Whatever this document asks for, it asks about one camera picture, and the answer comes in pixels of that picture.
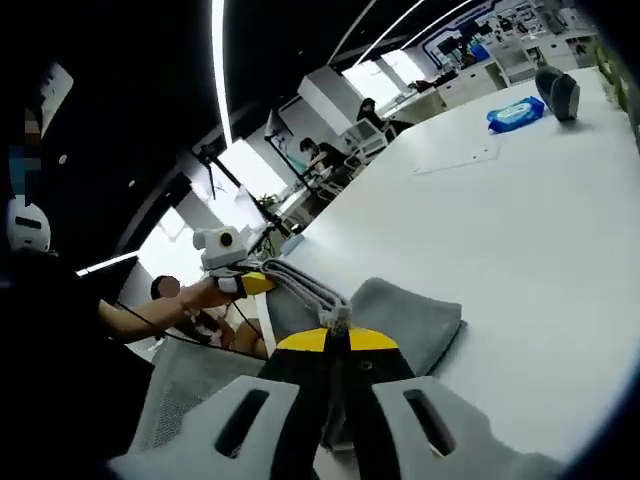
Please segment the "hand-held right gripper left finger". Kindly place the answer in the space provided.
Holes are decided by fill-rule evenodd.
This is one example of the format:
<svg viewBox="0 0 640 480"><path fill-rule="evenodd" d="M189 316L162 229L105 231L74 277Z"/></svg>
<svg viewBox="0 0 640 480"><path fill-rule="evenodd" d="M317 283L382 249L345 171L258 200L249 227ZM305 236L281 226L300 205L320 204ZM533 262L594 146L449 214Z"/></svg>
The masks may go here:
<svg viewBox="0 0 640 480"><path fill-rule="evenodd" d="M329 399L328 331L281 341L259 375L189 411L168 443L110 460L114 479L309 479Z"/></svg>

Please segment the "person's left hand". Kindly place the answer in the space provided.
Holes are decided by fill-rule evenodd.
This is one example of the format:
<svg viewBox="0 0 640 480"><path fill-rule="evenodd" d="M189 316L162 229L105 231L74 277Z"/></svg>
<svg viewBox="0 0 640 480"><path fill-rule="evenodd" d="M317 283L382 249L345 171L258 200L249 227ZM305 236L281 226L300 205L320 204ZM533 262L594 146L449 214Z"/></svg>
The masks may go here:
<svg viewBox="0 0 640 480"><path fill-rule="evenodd" d="M211 277L183 288L177 296L180 304L190 311L200 311L227 305L239 298L237 293L225 293L218 289Z"/></svg>

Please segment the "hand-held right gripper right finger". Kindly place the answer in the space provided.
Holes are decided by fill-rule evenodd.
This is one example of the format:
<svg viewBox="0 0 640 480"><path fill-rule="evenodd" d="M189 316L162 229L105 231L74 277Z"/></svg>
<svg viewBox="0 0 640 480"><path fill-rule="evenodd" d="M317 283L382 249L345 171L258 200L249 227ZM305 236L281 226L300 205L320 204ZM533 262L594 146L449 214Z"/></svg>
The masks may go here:
<svg viewBox="0 0 640 480"><path fill-rule="evenodd" d="M488 417L431 376L396 342L349 331L347 422L364 479L558 479L559 462L499 441Z"/></svg>

